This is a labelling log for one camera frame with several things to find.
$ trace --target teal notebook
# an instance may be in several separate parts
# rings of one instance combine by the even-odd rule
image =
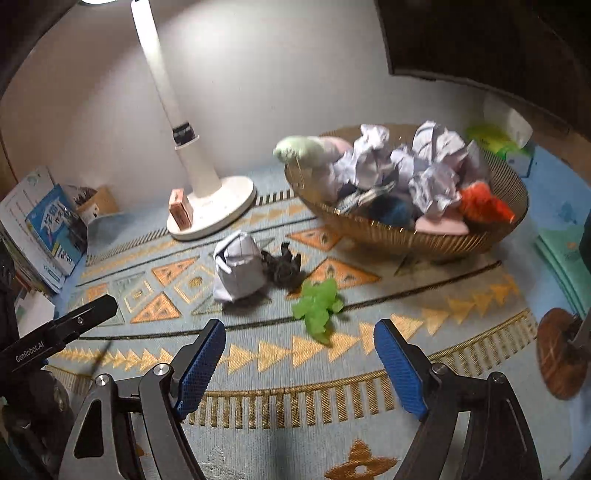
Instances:
[[[540,229],[535,245],[554,272],[570,305],[585,318],[591,308],[591,273],[579,252],[582,236],[582,226],[574,225],[561,231]]]

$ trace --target green crumpled plastic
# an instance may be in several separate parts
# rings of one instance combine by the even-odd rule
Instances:
[[[337,298],[334,278],[328,278],[318,284],[306,280],[301,286],[300,301],[291,305],[294,317],[297,320],[304,319],[310,336],[325,345],[330,343],[327,332],[329,311],[339,313],[342,309],[343,302]]]

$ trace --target woven basket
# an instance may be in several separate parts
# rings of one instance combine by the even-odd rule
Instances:
[[[390,130],[390,143],[396,147],[412,144],[416,125],[385,124]],[[341,137],[353,143],[359,138],[359,126],[344,127],[322,136]],[[340,213],[320,200],[314,187],[311,170],[300,168],[297,163],[285,165],[285,178],[296,195],[332,229],[358,242],[372,245],[393,254],[416,254],[432,259],[461,257],[470,253],[482,253],[509,235],[521,223],[529,206],[527,190],[521,179],[507,163],[490,152],[482,151],[491,170],[491,187],[495,195],[507,202],[515,213],[515,221],[508,225],[470,224],[468,235],[432,235],[405,228],[391,227],[367,218]]]

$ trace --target blue yarn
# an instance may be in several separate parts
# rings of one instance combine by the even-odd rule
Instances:
[[[378,197],[368,207],[368,216],[385,225],[408,227],[413,218],[411,206],[396,197]]]

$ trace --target carpet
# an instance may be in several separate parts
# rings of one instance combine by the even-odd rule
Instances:
[[[434,264],[373,252],[327,229],[282,189],[283,180],[277,190],[254,180],[262,194],[253,207],[199,241],[176,242],[159,225],[122,240],[104,234],[121,218],[102,220],[95,229],[101,248],[91,249],[69,309],[109,293],[119,310],[50,359],[74,396],[83,396],[98,371],[126,378],[170,361],[210,318],[219,318],[226,350],[199,409],[183,424],[208,479],[392,478],[418,423],[399,406],[375,353],[374,324],[388,317],[432,361],[457,373],[504,372],[544,478],[559,470],[569,454],[567,405],[543,385],[536,322],[500,261],[485,254]],[[138,221],[150,227],[145,214]],[[311,279],[336,279],[345,308],[333,318],[330,346],[313,341],[291,317],[297,292],[269,286],[235,304],[213,301],[212,252],[236,229],[252,232],[271,252],[289,241]],[[146,477],[158,478],[141,418],[134,425],[147,452]],[[442,478],[455,473],[466,428],[461,415]]]

